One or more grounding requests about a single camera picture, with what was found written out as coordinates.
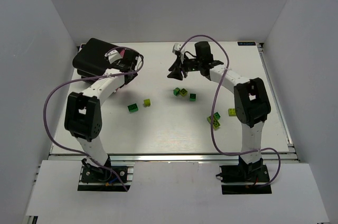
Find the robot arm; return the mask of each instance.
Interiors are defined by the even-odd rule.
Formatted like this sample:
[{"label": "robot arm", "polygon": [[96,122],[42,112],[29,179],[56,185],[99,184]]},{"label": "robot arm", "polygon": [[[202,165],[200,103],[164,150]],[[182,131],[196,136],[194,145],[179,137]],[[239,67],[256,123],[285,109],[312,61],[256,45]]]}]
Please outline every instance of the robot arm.
[{"label": "robot arm", "polygon": [[[175,44],[173,53],[177,56],[169,68],[168,78],[183,80],[187,73],[200,71],[207,79],[219,83],[225,66],[223,62],[214,60],[208,42],[195,44],[196,57],[189,59],[180,44]],[[267,115],[271,111],[269,99],[263,81],[260,78],[248,79],[228,69],[222,86],[234,94],[236,116],[242,123],[242,152],[260,149],[261,133]],[[246,177],[263,165],[260,152],[239,156],[239,165]]]},{"label": "robot arm", "polygon": [[[123,58],[117,51],[108,54],[110,63],[104,75],[135,71],[139,54],[126,50]],[[118,88],[131,82],[137,74],[103,78],[80,93],[72,92],[68,96],[64,126],[81,144],[83,150],[99,164],[111,167],[110,158],[105,152],[99,134],[102,129],[101,106]],[[95,171],[99,179],[110,177],[107,170],[99,168],[91,160],[82,160],[83,164]]]}]

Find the table surface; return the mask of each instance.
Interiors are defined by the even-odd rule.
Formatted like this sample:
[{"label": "table surface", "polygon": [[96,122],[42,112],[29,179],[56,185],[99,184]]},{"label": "table surface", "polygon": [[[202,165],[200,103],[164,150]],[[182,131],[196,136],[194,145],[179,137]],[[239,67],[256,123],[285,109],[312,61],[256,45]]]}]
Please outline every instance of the table surface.
[{"label": "table surface", "polygon": [[[287,136],[268,84],[266,73],[256,46],[238,46],[237,42],[220,42],[230,57],[230,68],[248,77],[260,77],[267,89],[271,113],[265,122],[261,147],[273,147],[279,152],[288,152]],[[210,82],[198,72],[189,73],[183,81],[168,79],[168,68],[175,61],[172,54],[174,43],[118,43],[131,47],[144,55],[144,67],[128,85],[112,94],[102,105],[102,131],[100,138],[109,154],[182,154],[216,153],[206,118],[217,84]],[[226,58],[217,45],[210,42],[215,60],[226,63]],[[186,45],[194,54],[194,42]],[[73,79],[79,78],[76,70]],[[88,88],[85,82],[73,83],[70,92]],[[185,88],[188,95],[174,96],[173,89]],[[191,102],[189,94],[196,94]],[[143,100],[150,99],[151,106],[144,107]],[[127,106],[137,103],[139,111],[129,113]],[[228,116],[234,108],[233,94],[221,88],[216,111],[221,115],[221,126],[215,131],[220,149],[226,152],[241,150],[241,124],[236,117]],[[80,150],[80,144],[64,129],[65,106],[58,123],[55,139],[64,146]],[[69,154],[53,146],[52,154]]]}]

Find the small block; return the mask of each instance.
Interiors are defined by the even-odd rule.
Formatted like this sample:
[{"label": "small block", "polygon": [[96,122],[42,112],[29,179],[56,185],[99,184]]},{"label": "small block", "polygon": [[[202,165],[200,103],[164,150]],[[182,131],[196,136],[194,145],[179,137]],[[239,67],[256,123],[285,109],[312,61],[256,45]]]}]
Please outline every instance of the small block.
[{"label": "small block", "polygon": [[188,94],[188,91],[185,90],[185,88],[182,88],[181,91],[180,91],[180,95],[181,96],[186,96],[186,94]]},{"label": "small block", "polygon": [[[207,117],[206,119],[208,120],[209,123],[211,123],[211,116]],[[221,126],[220,122],[218,122],[218,120],[215,118],[215,115],[214,115],[214,117],[213,117],[213,125],[212,125],[213,129],[217,130],[218,127],[220,127],[220,126]]]},{"label": "small block", "polygon": [[229,117],[236,117],[236,109],[228,109]]},{"label": "small block", "polygon": [[217,120],[219,120],[221,118],[220,114],[218,112],[216,112],[214,115],[214,118],[216,118]]},{"label": "small block", "polygon": [[196,94],[190,94],[190,101],[196,101]]},{"label": "small block", "polygon": [[174,95],[176,95],[176,96],[178,96],[179,95],[179,93],[180,93],[180,89],[179,88],[175,88],[174,89]]},{"label": "small block", "polygon": [[214,119],[214,120],[213,120],[213,125],[212,125],[213,129],[214,129],[214,130],[217,130],[218,127],[220,127],[220,126],[221,126],[220,122],[218,122],[217,119]]},{"label": "small block", "polygon": [[138,107],[137,107],[137,104],[131,104],[128,106],[128,110],[129,112],[136,112],[138,111]]},{"label": "small block", "polygon": [[145,99],[143,100],[143,102],[144,102],[144,106],[146,107],[150,106],[150,99]]}]

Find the wire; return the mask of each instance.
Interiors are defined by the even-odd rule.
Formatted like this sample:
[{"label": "wire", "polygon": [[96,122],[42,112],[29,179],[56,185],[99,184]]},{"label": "wire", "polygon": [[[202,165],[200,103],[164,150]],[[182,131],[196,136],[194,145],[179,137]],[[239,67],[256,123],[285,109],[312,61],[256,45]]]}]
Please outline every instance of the wire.
[{"label": "wire", "polygon": [[103,180],[100,180],[98,179],[100,182],[107,182],[110,178],[111,178],[111,175],[112,175],[112,171],[110,171],[110,175],[108,176],[107,179],[105,179],[104,181]]},{"label": "wire", "polygon": [[214,111],[215,111],[215,106],[216,106],[216,101],[217,101],[218,93],[220,91],[220,88],[222,86],[223,80],[226,77],[227,71],[229,69],[230,59],[229,59],[229,56],[228,56],[227,52],[225,51],[225,49],[221,46],[221,44],[219,42],[217,42],[214,38],[212,38],[212,37],[210,37],[208,35],[204,35],[204,34],[194,35],[194,36],[190,37],[188,40],[186,40],[183,43],[183,45],[180,48],[180,51],[188,43],[188,41],[192,40],[193,38],[197,38],[197,37],[204,37],[204,38],[208,38],[208,39],[212,40],[215,44],[218,45],[219,48],[221,48],[221,50],[223,51],[224,55],[227,58],[227,65],[226,65],[224,73],[223,73],[223,75],[221,77],[220,83],[217,86],[216,93],[215,93],[215,96],[214,96],[214,99],[213,99],[213,103],[212,103],[212,108],[211,108],[210,132],[211,132],[211,139],[212,139],[213,146],[215,147],[215,149],[217,150],[217,152],[219,152],[222,155],[227,155],[227,156],[240,156],[240,155],[244,155],[244,154],[250,154],[250,153],[255,153],[255,152],[263,152],[263,151],[267,151],[267,150],[274,151],[276,153],[277,157],[278,157],[278,168],[277,168],[275,176],[269,182],[267,182],[267,183],[265,183],[265,184],[263,184],[263,185],[260,186],[260,187],[265,187],[265,186],[271,184],[276,179],[276,177],[279,174],[280,166],[281,166],[280,155],[277,152],[277,150],[273,149],[272,147],[266,147],[266,148],[263,148],[261,150],[259,150],[259,149],[253,149],[253,150],[249,150],[249,151],[245,151],[245,152],[223,152],[223,151],[221,151],[218,148],[218,146],[216,144],[215,136],[214,136],[214,133],[213,133],[213,114],[214,114]]},{"label": "wire", "polygon": [[112,183],[114,183],[116,180],[117,180],[117,178],[114,178],[114,179],[110,180],[108,183],[109,183],[109,184],[112,184]]},{"label": "wire", "polygon": [[[131,49],[131,48],[128,48],[128,47],[124,47],[124,46],[118,46],[118,47],[115,47],[113,49],[111,49],[110,51],[112,50],[115,50],[115,49],[119,49],[119,48],[122,48],[122,49],[129,49],[129,50],[132,50],[132,51],[135,51],[134,49]],[[66,146],[63,146],[61,145],[60,143],[58,143],[52,136],[51,132],[49,131],[49,128],[48,128],[48,123],[47,123],[47,106],[48,106],[48,102],[49,100],[51,99],[52,95],[58,91],[60,88],[66,86],[66,85],[69,85],[71,83],[74,83],[74,82],[79,82],[79,81],[86,81],[86,80],[100,80],[100,79],[104,79],[104,78],[108,78],[108,77],[115,77],[115,76],[122,76],[122,75],[130,75],[130,74],[135,74],[137,72],[139,72],[142,67],[143,67],[143,64],[144,64],[144,57],[140,54],[140,57],[141,57],[141,67],[138,68],[136,71],[133,71],[133,72],[123,72],[123,73],[115,73],[115,74],[106,74],[106,75],[101,75],[101,76],[94,76],[94,77],[87,77],[87,78],[81,78],[81,79],[75,79],[75,80],[70,80],[70,81],[67,81],[67,82],[64,82],[60,85],[58,85],[56,88],[54,88],[50,93],[49,95],[47,96],[46,98],[46,101],[43,105],[43,125],[44,125],[44,128],[46,130],[46,133],[48,135],[48,138],[51,140],[51,142],[53,142],[56,146],[58,146],[59,148],[62,148],[64,150],[67,150],[67,151],[71,151],[71,152],[74,152],[74,153],[78,153],[78,154],[82,154],[82,155],[85,155],[86,157],[88,157],[93,163],[96,164],[96,166],[102,168],[102,169],[105,169],[105,170],[108,170],[110,171],[112,174],[114,174],[116,176],[116,178],[120,181],[120,183],[122,184],[123,188],[128,191],[127,187],[125,186],[125,184],[123,183],[122,179],[119,177],[119,175],[111,168],[109,167],[105,167],[103,165],[101,165],[100,163],[98,163],[96,160],[94,160],[89,154],[87,154],[86,152],[83,152],[83,151],[80,151],[80,150],[76,150],[76,149],[72,149],[72,148],[69,148],[69,147],[66,147]]]},{"label": "wire", "polygon": [[196,58],[196,56],[195,56],[194,54],[192,54],[190,51],[184,52],[184,55],[185,55],[186,53],[188,53],[188,54],[189,54],[190,56],[192,56],[193,58]]}]

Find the white board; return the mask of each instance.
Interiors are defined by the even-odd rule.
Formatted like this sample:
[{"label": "white board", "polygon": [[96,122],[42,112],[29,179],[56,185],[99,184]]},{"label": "white board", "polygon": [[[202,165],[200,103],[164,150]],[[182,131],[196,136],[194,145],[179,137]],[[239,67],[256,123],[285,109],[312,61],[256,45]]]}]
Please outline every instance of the white board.
[{"label": "white board", "polygon": [[[144,55],[144,67],[138,76],[102,105],[102,131],[100,138],[107,153],[216,153],[206,118],[211,115],[217,84],[210,82],[199,72],[189,73],[183,81],[168,79],[168,68],[176,56],[172,54],[174,43],[123,43]],[[226,62],[222,51],[211,44],[214,59]],[[230,67],[248,78],[260,77],[268,92],[271,113],[268,115],[262,147],[273,147],[288,152],[287,139],[279,120],[265,71],[256,46],[238,46],[236,42],[221,42],[230,57]],[[194,43],[187,45],[194,52]],[[79,78],[76,71],[73,78]],[[74,83],[69,92],[81,92],[89,87],[84,82]],[[196,101],[174,96],[173,89],[185,88],[196,94]],[[144,99],[151,100],[150,107],[143,107]],[[130,114],[127,106],[138,104],[139,111]],[[221,115],[221,127],[215,131],[218,146],[227,152],[241,150],[241,124],[236,117],[228,116],[234,108],[233,94],[221,88],[216,111]],[[60,117],[55,139],[67,147],[81,149],[80,144],[64,129],[64,114]],[[54,147],[53,154],[68,153]]]},{"label": "white board", "polygon": [[[276,167],[268,165],[271,175]],[[222,195],[217,163],[136,163],[127,193],[77,191],[80,169],[44,161],[26,214],[43,224],[328,221],[308,164],[283,164],[266,195]]]}]

